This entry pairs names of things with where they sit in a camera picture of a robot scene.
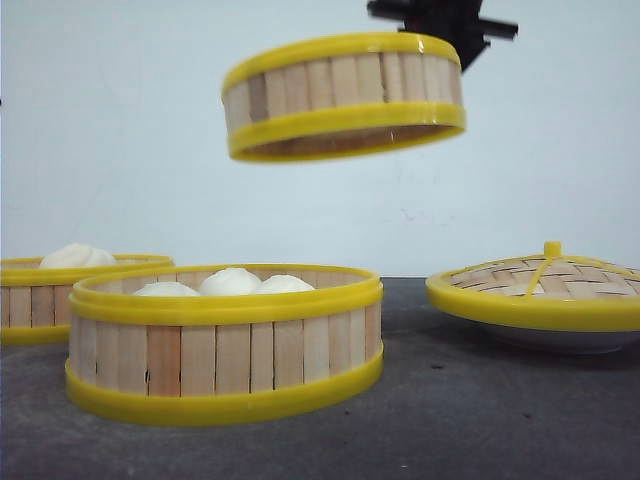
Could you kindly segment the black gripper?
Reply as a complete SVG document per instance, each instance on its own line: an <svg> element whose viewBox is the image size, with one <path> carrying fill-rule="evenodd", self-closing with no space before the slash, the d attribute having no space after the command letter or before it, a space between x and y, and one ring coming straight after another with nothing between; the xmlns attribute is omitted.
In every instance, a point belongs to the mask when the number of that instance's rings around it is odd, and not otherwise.
<svg viewBox="0 0 640 480"><path fill-rule="evenodd" d="M516 23L482 18L482 0L377 0L367 2L371 17L401 23L400 32L432 36L456 50L462 72L491 45L489 38L513 41Z"/></svg>

